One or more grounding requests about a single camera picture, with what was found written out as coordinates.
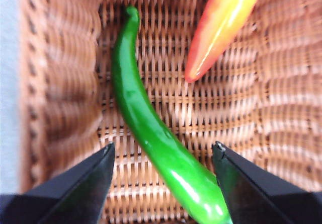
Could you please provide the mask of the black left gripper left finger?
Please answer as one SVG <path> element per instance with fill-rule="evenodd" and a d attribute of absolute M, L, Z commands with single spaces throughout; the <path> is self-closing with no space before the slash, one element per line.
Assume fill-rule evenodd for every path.
<path fill-rule="evenodd" d="M 1 223 L 98 223 L 114 162 L 115 146 L 111 142 L 23 194 L 2 194 Z"/>

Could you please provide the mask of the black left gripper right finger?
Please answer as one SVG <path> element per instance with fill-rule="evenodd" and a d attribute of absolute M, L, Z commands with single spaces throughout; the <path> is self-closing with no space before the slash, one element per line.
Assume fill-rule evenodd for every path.
<path fill-rule="evenodd" d="M 321 192 L 305 191 L 219 141 L 212 149 L 217 182 L 233 223 L 321 223 Z"/>

